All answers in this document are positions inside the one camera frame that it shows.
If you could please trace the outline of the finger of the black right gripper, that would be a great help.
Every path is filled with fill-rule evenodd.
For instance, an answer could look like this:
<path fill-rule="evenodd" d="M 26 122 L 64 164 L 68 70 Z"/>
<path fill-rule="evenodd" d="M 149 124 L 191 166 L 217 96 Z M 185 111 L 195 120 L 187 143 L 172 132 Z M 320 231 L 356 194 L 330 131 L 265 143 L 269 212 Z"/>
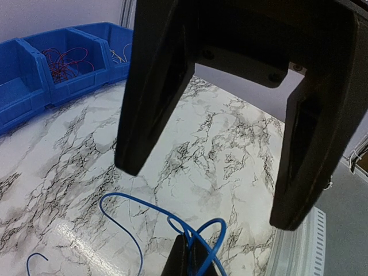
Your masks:
<path fill-rule="evenodd" d="M 138 1 L 114 164 L 136 176 L 194 74 L 195 1 Z"/>
<path fill-rule="evenodd" d="M 367 18 L 339 20 L 287 101 L 270 224 L 293 231 L 323 192 L 367 112 Z"/>

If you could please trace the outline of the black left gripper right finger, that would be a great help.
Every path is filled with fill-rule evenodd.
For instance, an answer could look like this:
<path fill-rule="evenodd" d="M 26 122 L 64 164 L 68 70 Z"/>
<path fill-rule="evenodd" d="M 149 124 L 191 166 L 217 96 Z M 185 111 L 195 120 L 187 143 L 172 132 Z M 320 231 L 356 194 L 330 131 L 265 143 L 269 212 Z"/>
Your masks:
<path fill-rule="evenodd" d="M 190 248 L 189 251 L 189 275 L 195 276 L 197 275 L 200 267 L 204 263 L 205 259 L 208 256 L 208 252 L 203 244 L 199 240 L 195 240 L 194 244 Z M 212 262 L 210 262 L 209 267 L 204 272 L 204 276 L 218 276 L 217 271 Z"/>

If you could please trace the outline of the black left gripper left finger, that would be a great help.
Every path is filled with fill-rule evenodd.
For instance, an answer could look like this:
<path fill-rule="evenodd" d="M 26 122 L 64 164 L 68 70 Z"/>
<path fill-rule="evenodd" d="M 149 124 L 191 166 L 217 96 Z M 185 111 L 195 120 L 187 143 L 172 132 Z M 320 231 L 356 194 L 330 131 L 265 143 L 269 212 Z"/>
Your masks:
<path fill-rule="evenodd" d="M 189 250 L 185 235 L 178 235 L 164 265 L 161 276 L 187 276 Z"/>

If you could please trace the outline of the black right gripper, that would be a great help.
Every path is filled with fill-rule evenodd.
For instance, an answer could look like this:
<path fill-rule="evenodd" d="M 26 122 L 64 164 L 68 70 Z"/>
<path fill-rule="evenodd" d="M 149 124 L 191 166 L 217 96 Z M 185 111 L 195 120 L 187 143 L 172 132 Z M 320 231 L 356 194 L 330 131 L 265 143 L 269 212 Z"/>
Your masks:
<path fill-rule="evenodd" d="M 289 68 L 367 88 L 366 1 L 180 1 L 183 21 L 172 83 L 196 63 L 268 88 Z"/>

